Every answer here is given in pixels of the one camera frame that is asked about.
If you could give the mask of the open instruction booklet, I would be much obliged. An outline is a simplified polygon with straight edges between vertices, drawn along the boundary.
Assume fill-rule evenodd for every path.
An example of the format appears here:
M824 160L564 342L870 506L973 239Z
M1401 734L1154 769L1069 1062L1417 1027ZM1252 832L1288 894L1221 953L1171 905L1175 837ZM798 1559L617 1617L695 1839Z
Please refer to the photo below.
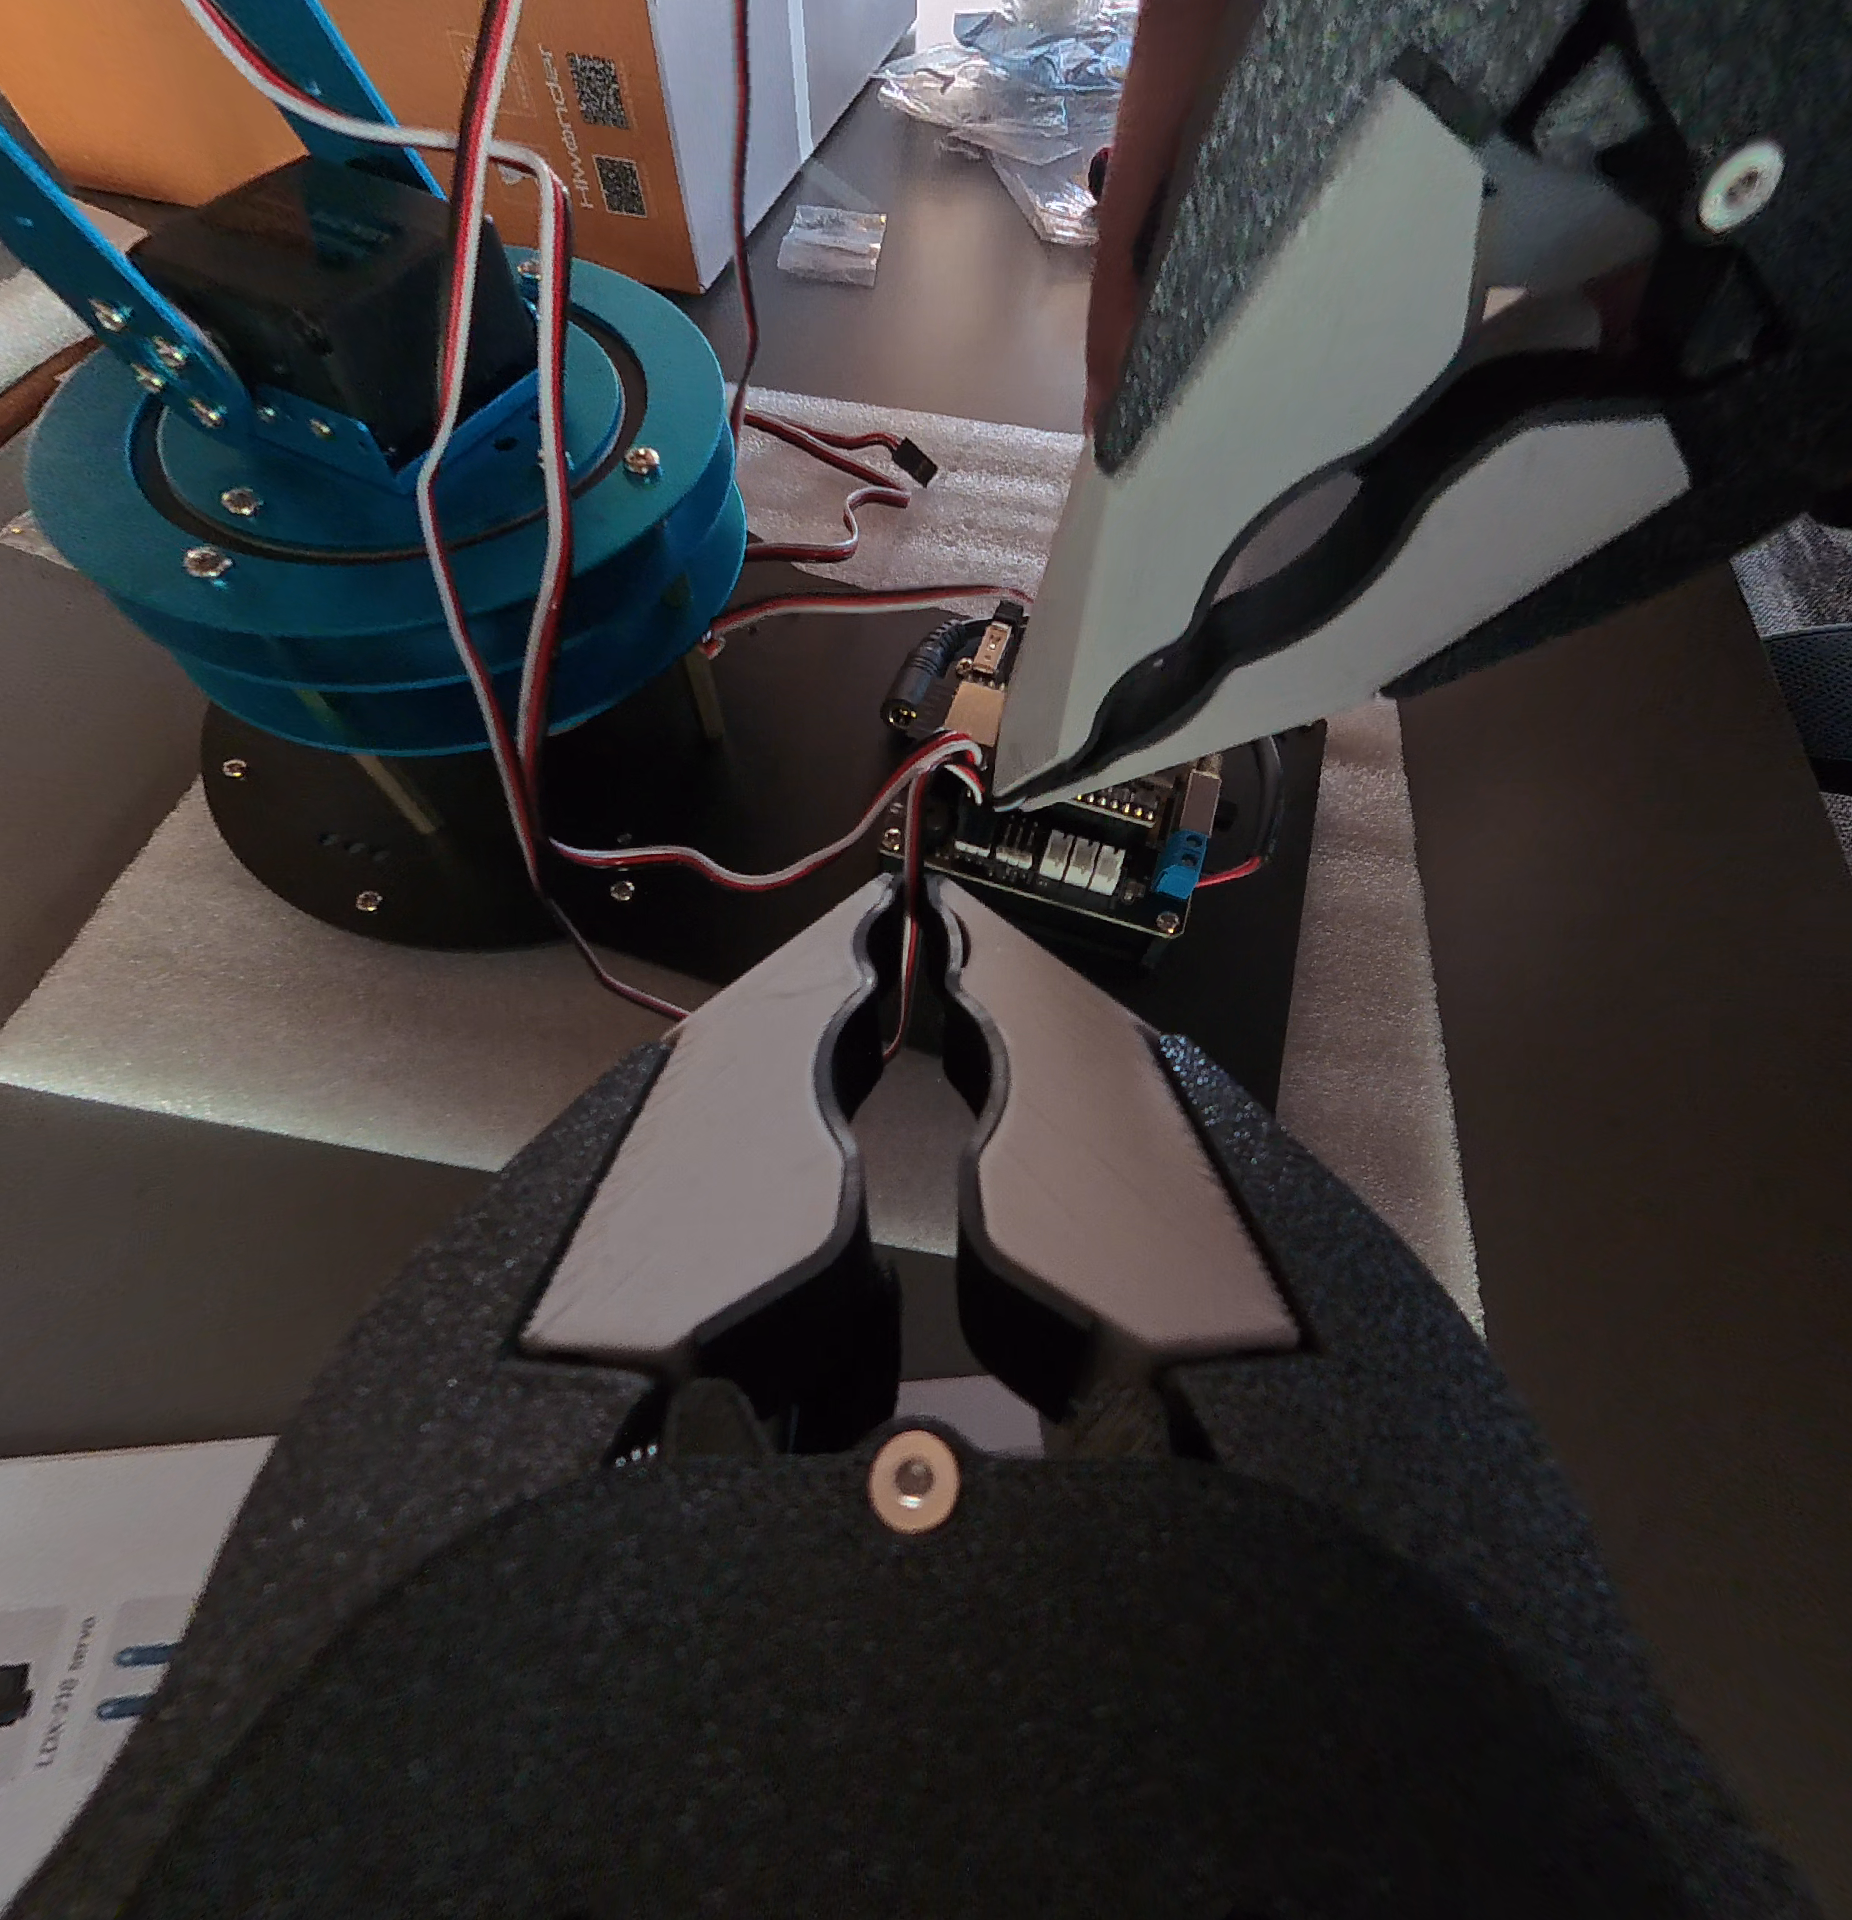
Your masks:
M0 1913L151 1716L272 1446L0 1459Z

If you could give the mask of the orange white cardboard box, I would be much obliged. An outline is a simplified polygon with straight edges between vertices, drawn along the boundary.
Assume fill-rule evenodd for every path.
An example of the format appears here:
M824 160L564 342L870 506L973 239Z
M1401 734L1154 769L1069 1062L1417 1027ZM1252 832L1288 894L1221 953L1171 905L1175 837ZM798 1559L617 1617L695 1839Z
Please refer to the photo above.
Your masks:
M915 28L911 2L747 2L744 229ZM501 137L568 184L575 256L699 295L732 258L732 2L526 2ZM198 206L298 155L180 2L0 2L0 89L62 179Z

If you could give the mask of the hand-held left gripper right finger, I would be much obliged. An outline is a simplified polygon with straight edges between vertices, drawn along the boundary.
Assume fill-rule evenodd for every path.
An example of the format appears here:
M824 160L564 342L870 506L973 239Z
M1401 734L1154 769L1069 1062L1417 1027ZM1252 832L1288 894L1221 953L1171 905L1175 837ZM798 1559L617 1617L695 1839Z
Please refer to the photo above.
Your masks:
M929 883L958 1156L958 1319L1049 1423L1302 1343L1160 1035L965 888Z

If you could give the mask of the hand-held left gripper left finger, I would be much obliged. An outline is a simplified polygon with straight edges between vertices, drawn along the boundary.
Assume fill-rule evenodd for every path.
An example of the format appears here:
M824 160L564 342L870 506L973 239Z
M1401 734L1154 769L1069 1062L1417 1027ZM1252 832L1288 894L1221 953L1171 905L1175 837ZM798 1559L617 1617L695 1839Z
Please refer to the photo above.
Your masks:
M897 879L857 887L673 1030L521 1326L536 1361L727 1380L794 1451L894 1414L902 1296L849 1121L882 1073Z

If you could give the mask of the control circuit board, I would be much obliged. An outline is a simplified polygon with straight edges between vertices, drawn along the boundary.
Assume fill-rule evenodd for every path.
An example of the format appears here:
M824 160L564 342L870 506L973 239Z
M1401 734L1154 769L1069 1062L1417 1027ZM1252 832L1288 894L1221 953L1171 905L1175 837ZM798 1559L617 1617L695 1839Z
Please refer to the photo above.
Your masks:
M882 721L918 746L960 734L991 750L1024 625L1010 602L933 625L897 669ZM1280 824L1283 751L1256 739L1042 808L1002 808L981 771L941 771L919 801L888 802L882 860L915 856L1031 931L1154 962L1203 891L1267 871Z

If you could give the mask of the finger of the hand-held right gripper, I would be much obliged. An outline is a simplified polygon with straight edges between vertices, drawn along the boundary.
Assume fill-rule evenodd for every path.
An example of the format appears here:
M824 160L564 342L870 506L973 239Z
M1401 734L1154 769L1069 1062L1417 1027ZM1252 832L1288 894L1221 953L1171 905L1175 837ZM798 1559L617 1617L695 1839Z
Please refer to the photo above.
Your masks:
M1082 452L995 731L1031 686L1034 744L1080 744L1115 677L1273 576L1345 506L1373 560L1516 431L1658 416L1544 394L1598 374L1590 281L1648 265L1610 184L1482 152L1388 82L1162 417L1116 472Z
M1160 766L1307 727L1431 666L1691 486L1672 425L1606 416L1529 425L1430 497L1377 557L1355 506L1310 549L1210 604L1111 680L1080 744L1034 744L1010 700L1002 801L1043 805Z

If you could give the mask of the white foam sheet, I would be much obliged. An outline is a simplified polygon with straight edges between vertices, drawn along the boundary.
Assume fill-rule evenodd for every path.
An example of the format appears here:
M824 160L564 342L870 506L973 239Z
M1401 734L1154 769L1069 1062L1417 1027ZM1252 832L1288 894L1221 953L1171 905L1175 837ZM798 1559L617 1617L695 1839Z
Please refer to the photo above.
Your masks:
M856 585L981 560L1031 587L1080 440L899 412L948 472L925 534L870 534ZM1189 966L1217 938L1221 1015L1261 1012L1248 936L1221 905L1271 905L1271 875L1205 894L1160 969L1154 1030L1191 1037ZM1397 708L1333 717L1296 926L1276 1116L1425 1263L1486 1331L1451 1116ZM296 914L207 818L174 802L85 929L0 1030L0 1084L115 1107L493 1171L626 1047L666 1022L604 993L569 945L386 948Z

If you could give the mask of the small clear parts bag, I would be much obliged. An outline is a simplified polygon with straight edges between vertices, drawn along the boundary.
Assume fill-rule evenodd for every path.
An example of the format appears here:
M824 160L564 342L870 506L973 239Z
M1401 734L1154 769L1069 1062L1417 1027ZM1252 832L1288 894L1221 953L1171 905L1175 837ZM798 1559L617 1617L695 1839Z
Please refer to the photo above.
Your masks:
M866 292L875 285L888 217L843 206L797 206L775 266L798 283Z

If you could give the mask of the crumpled clear plastic bag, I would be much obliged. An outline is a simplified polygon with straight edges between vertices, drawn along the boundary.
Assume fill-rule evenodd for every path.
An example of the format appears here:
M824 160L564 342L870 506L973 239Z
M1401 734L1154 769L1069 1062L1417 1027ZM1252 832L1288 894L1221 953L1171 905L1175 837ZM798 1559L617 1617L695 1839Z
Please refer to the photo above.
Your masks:
M995 2L879 68L879 99L984 160L1034 234L1090 249L1135 2Z

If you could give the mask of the blue toy robot arm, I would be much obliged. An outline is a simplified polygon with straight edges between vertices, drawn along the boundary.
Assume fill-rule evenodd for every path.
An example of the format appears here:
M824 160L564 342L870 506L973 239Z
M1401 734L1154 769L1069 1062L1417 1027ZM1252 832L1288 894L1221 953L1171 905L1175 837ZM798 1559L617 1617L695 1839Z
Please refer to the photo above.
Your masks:
M769 875L695 848L586 852L547 814L564 739L742 625L930 610L933 591L727 612L747 560L736 409L695 323L582 266L569 194L501 137L521 2L483 2L452 130L389 117L319 2L187 2L300 157L124 253L0 122L0 243L97 353L36 421L28 503L66 560L272 750L225 844L381 785L392 879L325 882L404 948L568 941L578 875L773 894L891 801L981 771L911 746L866 824Z

